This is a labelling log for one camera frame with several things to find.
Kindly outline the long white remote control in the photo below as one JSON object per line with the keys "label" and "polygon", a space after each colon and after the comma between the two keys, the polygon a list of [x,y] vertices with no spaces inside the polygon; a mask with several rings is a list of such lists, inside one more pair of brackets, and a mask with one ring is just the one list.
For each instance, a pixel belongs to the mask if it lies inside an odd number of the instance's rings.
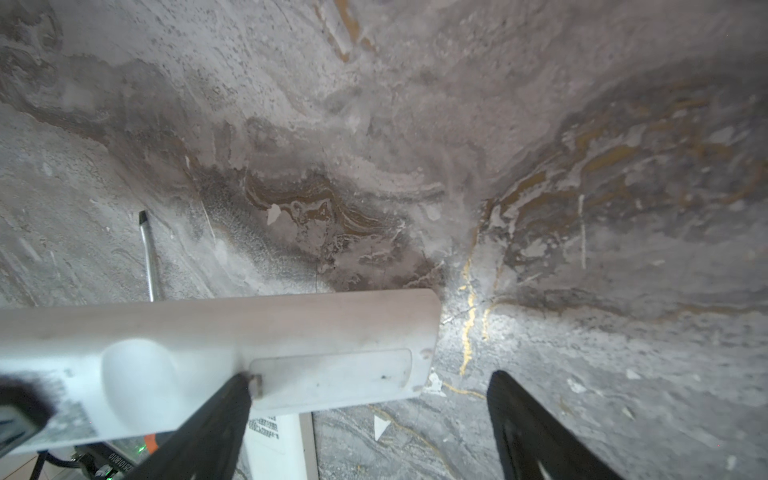
{"label": "long white remote control", "polygon": [[179,428],[231,377],[255,417],[418,396],[442,306],[429,289],[3,310],[1,376],[53,417],[22,452]]}

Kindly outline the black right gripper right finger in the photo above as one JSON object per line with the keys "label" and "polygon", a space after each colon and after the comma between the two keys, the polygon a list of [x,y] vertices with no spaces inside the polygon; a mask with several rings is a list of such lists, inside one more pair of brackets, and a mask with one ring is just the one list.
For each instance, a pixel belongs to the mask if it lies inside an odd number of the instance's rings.
{"label": "black right gripper right finger", "polygon": [[507,372],[493,372],[487,405],[506,479],[618,479]]}

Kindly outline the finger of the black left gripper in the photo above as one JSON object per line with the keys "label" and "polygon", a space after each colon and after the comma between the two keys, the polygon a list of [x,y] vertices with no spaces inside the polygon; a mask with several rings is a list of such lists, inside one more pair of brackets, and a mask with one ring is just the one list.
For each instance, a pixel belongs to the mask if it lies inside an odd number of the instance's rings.
{"label": "finger of the black left gripper", "polygon": [[1,457],[40,433],[55,415],[55,405],[29,382],[1,378]]}

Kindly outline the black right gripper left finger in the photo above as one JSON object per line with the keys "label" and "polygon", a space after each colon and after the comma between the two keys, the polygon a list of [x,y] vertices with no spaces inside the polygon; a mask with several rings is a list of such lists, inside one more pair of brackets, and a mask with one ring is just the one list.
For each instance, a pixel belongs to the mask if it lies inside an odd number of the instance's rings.
{"label": "black right gripper left finger", "polygon": [[251,407],[249,378],[228,380],[128,479],[231,479]]}

